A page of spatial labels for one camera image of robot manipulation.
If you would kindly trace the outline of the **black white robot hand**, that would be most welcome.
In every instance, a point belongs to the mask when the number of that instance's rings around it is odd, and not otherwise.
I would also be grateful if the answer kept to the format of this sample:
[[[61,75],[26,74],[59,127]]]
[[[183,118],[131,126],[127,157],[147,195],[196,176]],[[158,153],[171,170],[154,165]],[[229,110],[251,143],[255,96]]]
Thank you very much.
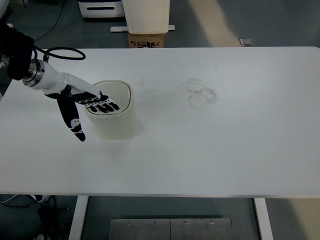
[[[69,73],[60,73],[43,60],[32,60],[22,81],[29,88],[41,90],[45,96],[57,101],[64,123],[82,142],[86,136],[76,104],[85,106],[93,113],[112,113],[120,109],[115,101],[96,86]]]

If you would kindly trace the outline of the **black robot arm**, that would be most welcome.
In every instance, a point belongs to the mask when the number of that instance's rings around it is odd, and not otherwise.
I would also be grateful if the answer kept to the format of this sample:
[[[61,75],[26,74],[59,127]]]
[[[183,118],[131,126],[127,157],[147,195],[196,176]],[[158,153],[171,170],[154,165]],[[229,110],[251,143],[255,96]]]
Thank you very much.
[[[34,39],[0,21],[0,53],[9,58],[7,75],[22,80],[28,73]]]

